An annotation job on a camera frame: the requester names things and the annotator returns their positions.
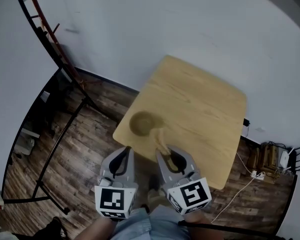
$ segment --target black metal rail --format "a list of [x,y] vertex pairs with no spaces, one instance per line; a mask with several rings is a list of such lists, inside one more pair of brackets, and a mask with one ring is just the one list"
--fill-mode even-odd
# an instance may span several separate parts
[[184,220],[178,222],[179,226],[184,226],[188,228],[202,228],[202,229],[210,229],[210,230],[219,230],[219,231],[227,231],[232,233],[239,233],[249,236],[257,236],[262,238],[267,238],[269,240],[282,240],[284,238],[281,238],[279,236],[265,233],[261,231],[251,230],[251,229],[245,229],[245,228],[238,228],[238,227],[231,227],[231,226],[219,226],[219,225],[213,225],[213,224],[195,224],[195,223],[189,223]]
[[[84,99],[82,100],[82,102],[80,103],[80,105],[77,107],[77,109],[75,110],[75,112],[73,113],[73,115],[71,116],[70,120],[67,122],[66,126],[64,127],[64,129],[62,130],[60,136],[58,137],[57,141],[55,142],[43,168],[42,171],[39,175],[38,180],[36,181],[36,185],[32,194],[31,198],[24,198],[24,199],[4,199],[4,203],[5,204],[21,204],[21,203],[31,203],[31,202],[39,202],[39,201],[45,201],[45,200],[51,200],[55,206],[57,206],[64,214],[68,214],[68,212],[70,211],[67,207],[62,208],[58,202],[52,197],[52,195],[50,194],[50,192],[46,189],[44,183],[43,183],[43,177],[45,175],[45,172],[49,166],[49,163],[52,159],[52,157],[54,156],[61,140],[63,139],[64,135],[66,134],[68,128],[70,127],[71,123],[74,121],[74,119],[76,118],[76,116],[78,115],[78,113],[80,112],[80,110],[85,106],[85,105],[89,105],[91,106],[93,109],[95,109],[99,114],[101,114],[104,118],[106,119],[110,119],[117,122],[117,119],[112,116],[112,115],[106,115],[105,112],[100,109],[95,102],[89,97],[89,95],[86,93],[86,91],[80,86],[80,84],[75,80],[75,78],[72,76],[72,74],[69,72],[68,68],[66,67],[66,65],[62,62],[61,57],[59,57],[59,55],[57,54],[57,52],[54,50],[54,48],[52,47],[51,43],[49,42],[49,40],[47,39],[44,31],[41,29],[41,27],[36,27],[35,23],[32,20],[32,17],[30,16],[25,3],[23,0],[18,0],[21,9],[25,15],[25,17],[27,18],[29,24],[31,25],[33,31],[35,32],[36,36],[38,37],[38,39],[41,41],[43,47],[46,49],[46,51],[48,52],[48,54],[51,56],[51,58],[53,59],[53,61],[55,62],[55,64],[58,66],[58,70],[56,71],[55,74],[57,74],[61,69],[63,69],[66,74],[70,77],[72,83],[74,84],[75,87],[77,87],[80,92],[84,95]],[[1,196],[4,196],[4,190],[5,190],[5,182],[6,182],[6,177],[7,177],[7,171],[8,171],[8,167],[9,167],[9,160],[11,159],[11,155],[13,153],[14,150],[14,146],[16,144],[18,135],[21,132],[21,129],[23,127],[25,123],[25,120],[23,120],[20,129],[18,131],[18,134],[16,135],[13,145],[11,147],[10,150],[10,154],[9,154],[9,158],[8,158],[8,162],[6,164],[5,167],[5,171],[4,171],[4,176],[3,176],[3,183],[2,183],[2,189],[1,189]],[[38,189],[41,188],[42,191],[45,193],[46,196],[44,197],[36,197],[36,194],[38,192]]]

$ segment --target metal leg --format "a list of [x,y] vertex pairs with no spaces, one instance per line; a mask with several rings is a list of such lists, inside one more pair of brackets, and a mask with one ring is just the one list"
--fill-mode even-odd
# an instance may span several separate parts
[[178,222],[179,226],[186,226],[188,228],[203,228],[203,229],[211,229],[211,230],[220,230],[220,231],[227,231],[227,232],[234,232],[239,234],[245,234],[250,236],[258,236],[263,237],[267,239],[282,239],[279,236],[276,236],[271,233],[264,233],[256,230],[251,229],[245,229],[245,228],[237,228],[237,227],[230,227],[230,226],[219,226],[219,225],[213,225],[213,224],[195,224],[195,223],[189,223],[184,220]]
[[[54,74],[58,74],[60,71],[61,71],[61,68],[59,68]],[[42,89],[42,91],[38,94],[36,99],[39,99],[43,92],[44,92],[44,90]],[[26,120],[27,120],[27,117],[25,117],[23,119],[23,122],[22,122],[22,124],[21,124],[21,126],[20,126],[20,128],[19,128],[19,130],[18,130],[18,132],[15,136],[14,142],[11,146],[10,154],[9,154],[9,157],[8,157],[8,162],[6,163],[5,170],[4,170],[4,175],[3,175],[2,188],[1,188],[1,197],[2,198],[4,197],[4,192],[5,192],[5,184],[6,184],[6,177],[7,177],[8,167],[9,167],[9,165],[13,164],[13,160],[12,160],[11,156],[12,156],[12,153],[14,151],[14,147],[15,147],[15,144],[17,142],[18,136],[19,136],[22,128],[24,127],[24,125],[26,123]]]
[[22,204],[22,203],[32,203],[38,201],[49,200],[50,197],[37,197],[37,198],[26,198],[26,199],[3,199],[4,204]]
[[93,109],[95,109],[97,112],[99,112],[99,114],[101,114],[101,116],[104,117],[105,119],[110,119],[112,121],[115,121],[116,124],[118,125],[118,119],[116,119],[113,115],[106,114],[92,100],[91,101],[89,100],[87,102],[87,105],[89,105],[90,107],[92,107]]
[[39,184],[42,182],[42,179],[45,175],[45,172],[46,172],[46,169],[52,159],[52,157],[54,156],[56,150],[57,150],[57,147],[59,146],[59,143],[61,142],[62,138],[64,137],[64,135],[66,134],[68,128],[70,127],[70,125],[72,124],[72,122],[74,121],[74,119],[76,118],[76,116],[78,115],[79,111],[83,108],[83,106],[87,103],[87,98],[84,98],[82,100],[82,102],[80,103],[80,105],[77,107],[77,109],[75,110],[75,112],[73,113],[73,115],[71,116],[70,120],[68,121],[68,123],[66,124],[66,126],[64,127],[64,129],[62,130],[60,136],[58,137],[58,139],[56,140],[47,160],[45,161],[45,164],[42,168],[42,171],[40,173],[40,176],[39,176],[39,179],[37,180],[36,182],[36,185],[35,185],[35,188],[34,188],[34,191],[33,191],[33,195],[32,195],[32,198],[35,198],[36,197],[36,194],[37,194],[37,191],[38,191],[38,188],[39,188]]
[[45,189],[45,185],[44,183],[38,182],[39,183],[39,187],[42,189],[42,191],[49,197],[49,199],[55,204],[56,207],[58,207],[65,215],[67,215],[70,210],[68,207],[62,208],[57,202],[56,200],[54,200],[54,198],[49,194],[49,192]]

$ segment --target person's leg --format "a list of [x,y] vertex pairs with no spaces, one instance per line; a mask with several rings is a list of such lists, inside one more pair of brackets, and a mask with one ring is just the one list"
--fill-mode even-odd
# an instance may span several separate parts
[[23,235],[23,234],[12,234],[16,236],[19,240],[32,240],[33,236]]
[[61,240],[67,238],[67,232],[63,228],[60,219],[54,217],[45,228],[35,233],[33,238],[36,240]]
[[163,205],[171,209],[175,209],[172,204],[165,197],[165,194],[159,190],[160,181],[157,175],[151,175],[149,179],[149,191],[148,191],[148,205],[149,210],[152,212],[158,205]]

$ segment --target wooden floor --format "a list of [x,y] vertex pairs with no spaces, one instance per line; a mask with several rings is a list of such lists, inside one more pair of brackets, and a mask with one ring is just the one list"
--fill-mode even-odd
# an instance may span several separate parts
[[[96,79],[84,74],[88,81]],[[137,94],[108,82],[89,84],[87,93],[102,109],[120,120]],[[78,90],[72,91],[66,99],[68,107],[74,111],[81,102]],[[13,165],[9,166],[4,198],[30,198],[34,191],[42,167],[58,135],[69,120],[70,115],[58,112],[54,119],[52,138],[44,131],[30,156],[22,159],[12,155]],[[94,185],[100,164],[107,155],[121,147],[112,138],[116,123],[105,119],[90,107],[84,107],[76,117],[61,141],[43,182],[58,202],[70,209],[64,215],[50,201],[7,204],[0,211],[0,224],[13,233],[32,236],[44,228],[54,216],[58,216],[73,239],[98,217],[95,209]],[[238,153],[244,162],[249,157],[249,147],[241,140]],[[146,202],[148,178],[158,169],[156,165],[141,156],[135,157],[136,181],[139,184],[136,207]],[[293,178],[282,176],[276,184],[253,181],[243,190],[233,203],[214,222],[217,225],[253,229],[272,233],[277,226],[290,194]],[[249,181],[246,170],[236,156],[225,188],[210,189],[212,202],[205,208],[206,216],[213,219]],[[39,190],[37,197],[44,196]],[[225,233],[227,239],[251,239],[252,237]]]

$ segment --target table top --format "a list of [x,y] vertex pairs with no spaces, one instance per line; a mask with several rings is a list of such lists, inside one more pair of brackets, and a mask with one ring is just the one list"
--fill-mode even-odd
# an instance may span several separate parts
[[130,119],[137,112],[160,118],[165,143],[191,154],[210,187],[224,188],[242,132],[246,113],[244,93],[167,55],[113,133],[117,142],[156,161],[153,138],[131,131]]

